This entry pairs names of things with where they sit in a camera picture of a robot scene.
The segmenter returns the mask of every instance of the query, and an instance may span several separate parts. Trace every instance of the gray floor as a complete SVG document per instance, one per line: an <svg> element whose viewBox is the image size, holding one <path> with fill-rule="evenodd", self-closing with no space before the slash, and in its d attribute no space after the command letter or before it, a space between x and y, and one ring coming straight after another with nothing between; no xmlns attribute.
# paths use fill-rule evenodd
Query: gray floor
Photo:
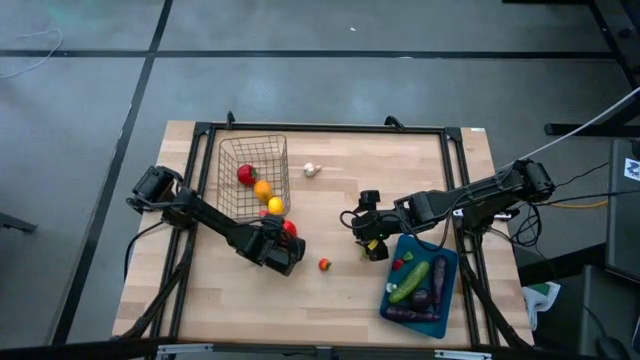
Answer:
<svg viewBox="0 0 640 360"><path fill-rule="evenodd" d="M0 49L45 49L49 37L24 45L12 36L56 27L64 49L146 49L162 7L52 4L7 1L0 34L9 40ZM607 11L621 18L619 8ZM161 49L607 51L586 7L499 0L176 0ZM0 73L33 61L0 58ZM46 341L141 66L56 58L0 80L0 211L40 225L32 236L1 231L0 347ZM140 220L124 199L155 162L167 120L221 120L233 110L239 121L380 124L393 114L406 125L484 127L502 165L550 141L544 123L582 123L629 91L611 61L157 59L70 341L111 334L124 250ZM609 143L572 138L536 160L559 182L606 161ZM606 182L600 171L556 196L602 191ZM604 211L544 209L540 249L554 256L603 241Z"/></svg>

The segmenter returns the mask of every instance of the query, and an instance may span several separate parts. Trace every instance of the yellow lemon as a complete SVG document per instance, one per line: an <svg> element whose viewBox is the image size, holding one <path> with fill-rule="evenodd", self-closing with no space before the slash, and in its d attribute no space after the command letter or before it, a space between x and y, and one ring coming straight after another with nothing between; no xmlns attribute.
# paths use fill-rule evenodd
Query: yellow lemon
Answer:
<svg viewBox="0 0 640 360"><path fill-rule="evenodd" d="M284 203L279 197L272 197L269 200L269 213L273 215L280 215L284 212Z"/></svg>
<svg viewBox="0 0 640 360"><path fill-rule="evenodd" d="M253 186L253 191L256 193L258 200L262 202L268 202L273 197L273 190L271 185L266 180L260 180Z"/></svg>

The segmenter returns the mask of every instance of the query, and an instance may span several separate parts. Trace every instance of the purple eggplant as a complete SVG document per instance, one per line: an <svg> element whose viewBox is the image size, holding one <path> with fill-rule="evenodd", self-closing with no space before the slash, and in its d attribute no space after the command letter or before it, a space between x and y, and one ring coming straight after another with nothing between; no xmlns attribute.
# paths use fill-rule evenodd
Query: purple eggplant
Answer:
<svg viewBox="0 0 640 360"><path fill-rule="evenodd" d="M416 312L408 307L389 305L384 309L382 317L395 322L434 322L440 315L432 312Z"/></svg>
<svg viewBox="0 0 640 360"><path fill-rule="evenodd" d="M424 288L416 289L411 295L411 309L415 311L427 311L431 306L431 294Z"/></svg>
<svg viewBox="0 0 640 360"><path fill-rule="evenodd" d="M433 278L431 283L433 309L437 313L440 312L440 305L442 303L445 276L447 276L447 258L440 255L433 260Z"/></svg>

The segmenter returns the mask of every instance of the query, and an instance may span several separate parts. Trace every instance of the wire basket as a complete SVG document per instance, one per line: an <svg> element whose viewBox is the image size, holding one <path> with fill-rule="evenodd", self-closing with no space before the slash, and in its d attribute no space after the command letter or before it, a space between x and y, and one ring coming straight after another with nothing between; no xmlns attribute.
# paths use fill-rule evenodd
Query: wire basket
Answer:
<svg viewBox="0 0 640 360"><path fill-rule="evenodd" d="M258 172L258 180L271 185L273 195L282 199L285 215L291 208L287 138L283 135L226 139L218 152L218 210L236 221L254 220L267 204L258 200L253 186L238 181L237 170L248 164Z"/></svg>

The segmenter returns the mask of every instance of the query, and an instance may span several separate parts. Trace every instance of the wooden table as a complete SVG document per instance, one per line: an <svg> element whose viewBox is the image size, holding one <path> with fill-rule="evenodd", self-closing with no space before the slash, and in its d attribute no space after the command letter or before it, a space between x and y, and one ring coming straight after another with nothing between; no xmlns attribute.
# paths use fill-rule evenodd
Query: wooden table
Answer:
<svg viewBox="0 0 640 360"><path fill-rule="evenodd" d="M168 123L159 165L184 171L194 124ZM206 201L215 206L220 141L267 133L274 132L216 132ZM444 339L413 332L378 315L389 261L361 260L361 248L354 244L351 231L338 221L342 210L355 208L361 190L379 189L380 208L391 207L394 199L416 191L444 190L438 136L279 133L287 137L289 154L292 209L287 218L297 225L298 235L307 241L305 257L289 277L284 277L239 257L222 236L200 226L179 339L208 343L468 347L459 271ZM492 175L494 166L484 130L464 128L462 134L471 181ZM453 145L451 152L455 164ZM201 162L201 159L196 161L192 187L198 183ZM307 162L323 165L322 171L312 179L302 173ZM455 172L458 186L459 174ZM140 228L157 222L159 216L157 213L144 215ZM507 231L504 224L495 226ZM442 231L441 223L420 237L438 243ZM169 226L163 226L138 240L113 327L114 335L128 330L157 294L170 233ZM449 231L445 247L455 250L452 233ZM396 240L397 236L392 236L386 241L390 253L395 250ZM483 248L494 302L518 334L533 343L511 244L488 233L484 236ZM332 266L322 273L317 264L325 257L331 260ZM482 343L488 343L482 306L477 298L475 300L480 338ZM172 309L173 298L166 307L161 334L168 333Z"/></svg>

